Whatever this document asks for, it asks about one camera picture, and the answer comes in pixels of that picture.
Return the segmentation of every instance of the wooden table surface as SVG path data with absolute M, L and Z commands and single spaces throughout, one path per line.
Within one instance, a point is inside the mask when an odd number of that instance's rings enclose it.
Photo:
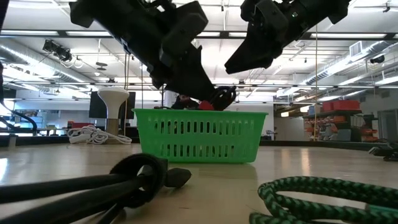
M 107 174 L 122 158 L 140 151 L 138 144 L 17 147 L 0 152 L 0 184 Z M 188 184 L 179 190 L 162 189 L 151 203 L 137 210 L 126 209 L 117 223 L 248 223 L 253 211 L 269 214 L 257 196 L 257 188 L 264 182 L 310 175 L 398 188 L 396 165 L 363 151 L 299 147 L 260 147 L 252 164 L 171 164 L 192 172 Z M 359 202 L 319 195 L 284 194 L 332 205 L 364 207 Z M 0 217 L 65 196 L 0 205 Z M 97 219 L 98 215 L 79 223 Z

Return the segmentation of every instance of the green plastic basket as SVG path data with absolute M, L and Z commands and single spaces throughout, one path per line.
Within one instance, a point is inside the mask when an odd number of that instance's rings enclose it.
M 134 109 L 142 151 L 170 162 L 254 162 L 267 113 Z

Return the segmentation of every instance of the white pillar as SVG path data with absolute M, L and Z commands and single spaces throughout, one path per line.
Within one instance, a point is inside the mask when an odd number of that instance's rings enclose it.
M 175 99 L 177 98 L 178 93 L 173 91 L 165 91 L 164 92 L 164 106 L 171 107 L 175 103 Z

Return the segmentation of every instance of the coiled white rope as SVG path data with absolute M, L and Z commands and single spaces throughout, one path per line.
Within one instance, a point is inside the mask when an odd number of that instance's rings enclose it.
M 71 143 L 86 141 L 88 144 L 104 144 L 108 139 L 116 139 L 122 144 L 131 144 L 132 141 L 129 137 L 115 136 L 95 128 L 93 125 L 69 129 L 67 134 Z

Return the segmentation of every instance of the black monitor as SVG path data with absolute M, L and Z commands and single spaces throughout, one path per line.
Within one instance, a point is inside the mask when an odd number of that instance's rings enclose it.
M 127 116 L 126 119 L 134 119 L 134 109 L 136 105 L 136 93 L 129 92 L 129 98 L 127 99 Z M 124 118 L 124 111 L 126 102 L 122 103 L 119 109 L 119 119 Z M 88 113 L 90 118 L 106 118 L 106 105 L 104 101 L 98 96 L 98 92 L 91 92 L 90 99 L 90 112 Z

